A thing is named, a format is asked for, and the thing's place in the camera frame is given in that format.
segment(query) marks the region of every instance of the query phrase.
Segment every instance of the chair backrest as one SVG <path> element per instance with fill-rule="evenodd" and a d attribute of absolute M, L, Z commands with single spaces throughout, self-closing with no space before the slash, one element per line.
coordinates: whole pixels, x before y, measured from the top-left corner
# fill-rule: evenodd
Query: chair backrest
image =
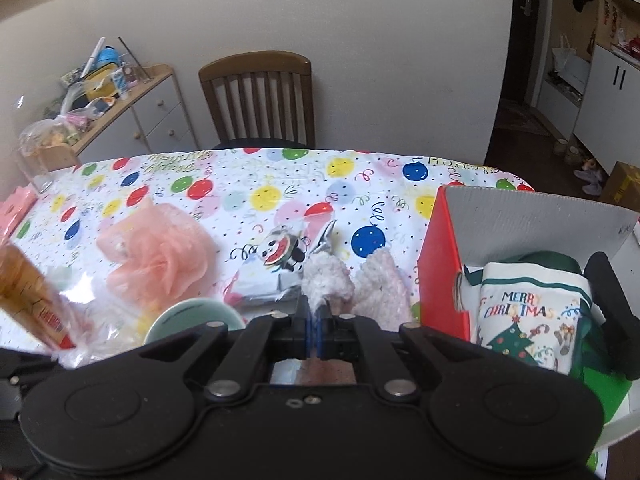
<path fill-rule="evenodd" d="M 279 50 L 247 52 L 209 63 L 198 75 L 221 142 L 255 137 L 255 132 L 315 148 L 311 62 L 306 57 Z"/>

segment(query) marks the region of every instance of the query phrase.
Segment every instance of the merry christmas bag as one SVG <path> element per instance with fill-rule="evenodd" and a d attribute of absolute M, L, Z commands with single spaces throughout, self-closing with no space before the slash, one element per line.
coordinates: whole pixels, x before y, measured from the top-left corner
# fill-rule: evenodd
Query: merry christmas bag
<path fill-rule="evenodd" d="M 580 309 L 591 307 L 585 277 L 532 263 L 489 263 L 482 270 L 479 304 L 478 344 L 569 373 Z"/>

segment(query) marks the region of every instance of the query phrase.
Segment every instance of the door handle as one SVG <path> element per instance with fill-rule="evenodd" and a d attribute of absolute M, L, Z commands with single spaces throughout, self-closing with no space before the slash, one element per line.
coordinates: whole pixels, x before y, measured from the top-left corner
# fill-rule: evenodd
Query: door handle
<path fill-rule="evenodd" d="M 524 15 L 529 17 L 531 15 L 531 10 L 533 8 L 533 1 L 532 0 L 524 0 L 524 6 L 520 7 L 522 10 L 524 10 Z"/>

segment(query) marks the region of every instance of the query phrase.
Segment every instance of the green balloon print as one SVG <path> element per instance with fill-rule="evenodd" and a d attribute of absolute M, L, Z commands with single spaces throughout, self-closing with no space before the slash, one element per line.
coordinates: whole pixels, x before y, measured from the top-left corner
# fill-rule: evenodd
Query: green balloon print
<path fill-rule="evenodd" d="M 95 168 L 97 167 L 98 165 L 95 162 L 93 164 L 89 164 L 88 166 L 85 166 L 84 168 L 82 168 L 82 174 L 84 176 L 89 176 L 95 171 Z"/>
<path fill-rule="evenodd" d="M 192 176 L 182 176 L 178 180 L 176 180 L 173 184 L 171 184 L 171 191 L 174 193 L 182 193 L 191 184 L 193 184 Z"/>
<path fill-rule="evenodd" d="M 418 301 L 417 303 L 412 304 L 411 306 L 411 315 L 414 317 L 414 319 L 420 323 L 420 301 Z"/>
<path fill-rule="evenodd" d="M 516 189 L 516 187 L 506 178 L 501 178 L 498 182 L 496 182 L 495 187 L 497 187 L 498 189 Z"/>
<path fill-rule="evenodd" d="M 17 237 L 20 239 L 24 238 L 24 235 L 27 234 L 29 227 L 31 227 L 31 220 L 27 220 L 24 224 L 22 224 L 22 227 L 18 231 Z"/>
<path fill-rule="evenodd" d="M 282 150 L 282 156 L 287 160 L 296 160 L 297 158 L 304 157 L 309 150 L 300 150 L 298 148 L 284 148 Z"/>

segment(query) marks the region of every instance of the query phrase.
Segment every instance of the blue container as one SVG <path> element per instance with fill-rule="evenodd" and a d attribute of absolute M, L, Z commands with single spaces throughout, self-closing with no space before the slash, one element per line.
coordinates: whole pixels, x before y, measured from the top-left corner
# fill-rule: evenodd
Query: blue container
<path fill-rule="evenodd" d="M 115 63 L 120 66 L 118 61 L 118 51 L 112 46 L 106 46 L 100 51 L 98 57 L 95 58 L 93 70 L 98 70 L 109 63 Z"/>

